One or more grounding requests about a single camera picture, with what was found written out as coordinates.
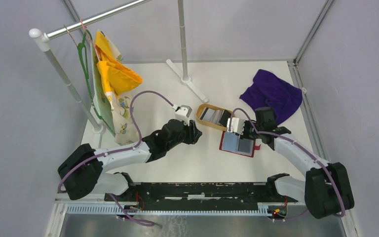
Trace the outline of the red card holder wallet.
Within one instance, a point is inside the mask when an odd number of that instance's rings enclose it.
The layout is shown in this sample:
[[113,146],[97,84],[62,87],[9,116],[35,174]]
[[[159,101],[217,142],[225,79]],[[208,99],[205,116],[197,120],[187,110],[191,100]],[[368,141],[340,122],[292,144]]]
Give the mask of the red card holder wallet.
[[245,157],[253,157],[255,151],[259,151],[261,145],[255,140],[242,139],[235,133],[222,132],[219,150]]

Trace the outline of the black credit card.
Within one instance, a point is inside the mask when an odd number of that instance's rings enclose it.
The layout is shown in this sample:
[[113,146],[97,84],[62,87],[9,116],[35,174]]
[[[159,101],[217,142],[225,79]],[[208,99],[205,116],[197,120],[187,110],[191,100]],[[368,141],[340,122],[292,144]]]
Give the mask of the black credit card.
[[223,127],[227,127],[227,122],[228,122],[228,119],[230,118],[230,116],[231,116],[231,112],[224,110],[220,119],[219,119],[219,125],[221,125]]

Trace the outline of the oval wooden tray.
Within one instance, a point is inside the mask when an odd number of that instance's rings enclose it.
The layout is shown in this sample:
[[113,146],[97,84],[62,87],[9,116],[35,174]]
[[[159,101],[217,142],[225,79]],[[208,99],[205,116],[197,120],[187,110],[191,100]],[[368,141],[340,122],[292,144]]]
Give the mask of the oval wooden tray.
[[201,104],[196,111],[196,119],[200,124],[221,131],[227,130],[230,115],[230,110],[210,104]]

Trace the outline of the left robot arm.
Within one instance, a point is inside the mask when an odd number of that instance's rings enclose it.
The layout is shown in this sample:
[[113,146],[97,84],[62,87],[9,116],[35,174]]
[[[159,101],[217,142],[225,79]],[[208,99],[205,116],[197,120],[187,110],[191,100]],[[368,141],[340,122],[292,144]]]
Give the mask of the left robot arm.
[[201,136],[194,120],[186,125],[171,119],[161,129],[143,137],[140,143],[118,149],[94,149],[88,143],[82,144],[57,169],[61,178],[58,190],[67,194],[70,200],[89,194],[113,194],[130,201],[135,196],[131,177],[125,172],[110,174],[109,171],[156,161],[181,143],[196,144]]

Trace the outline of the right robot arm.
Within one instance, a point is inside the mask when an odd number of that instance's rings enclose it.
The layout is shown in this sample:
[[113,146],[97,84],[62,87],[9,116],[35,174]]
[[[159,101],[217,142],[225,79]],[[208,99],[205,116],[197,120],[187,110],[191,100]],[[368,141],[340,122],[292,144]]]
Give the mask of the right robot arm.
[[269,200],[279,201],[284,196],[293,198],[304,203],[316,219],[331,215],[343,217],[354,207],[348,173],[343,164],[331,163],[314,154],[289,129],[279,127],[272,108],[258,108],[255,116],[255,120],[231,118],[228,130],[242,139],[260,139],[304,176],[304,180],[288,173],[268,177],[265,195]]

